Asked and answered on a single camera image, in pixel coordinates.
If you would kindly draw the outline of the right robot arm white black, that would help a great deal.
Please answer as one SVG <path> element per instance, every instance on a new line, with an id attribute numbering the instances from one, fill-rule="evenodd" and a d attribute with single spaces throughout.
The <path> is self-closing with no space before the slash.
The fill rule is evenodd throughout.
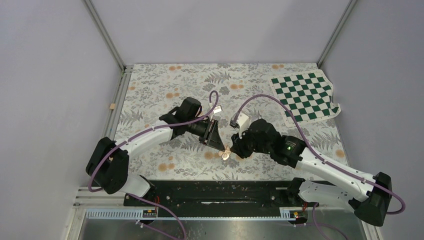
<path id="1" fill-rule="evenodd" d="M 387 192 L 392 190 L 392 179 L 386 173 L 373 175 L 341 164 L 295 136 L 280 134 L 264 119 L 233 134 L 231 140 L 231 152 L 242 159 L 253 153 L 266 154 L 280 165 L 312 173 L 329 183 L 293 179 L 286 193 L 291 205 L 328 204 L 350 211 L 370 225 L 383 226 L 392 199 Z"/>

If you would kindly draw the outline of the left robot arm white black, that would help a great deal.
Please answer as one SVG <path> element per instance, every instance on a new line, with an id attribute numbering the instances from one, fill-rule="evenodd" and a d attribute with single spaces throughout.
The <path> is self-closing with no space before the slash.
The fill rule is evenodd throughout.
<path id="1" fill-rule="evenodd" d="M 152 204 L 155 200 L 153 184 L 129 172 L 130 160 L 185 133 L 197 136 L 202 145 L 224 151 L 219 123 L 213 119 L 214 114 L 221 112 L 221 106 L 216 101 L 210 102 L 209 111 L 204 115 L 201 115 L 202 109 L 198 100 L 187 97 L 180 106 L 160 116 L 153 126 L 133 136 L 119 141 L 107 136 L 99 140 L 85 169 L 90 177 L 89 191 L 103 190 L 109 195 L 122 192 L 135 195 L 144 206 Z"/>

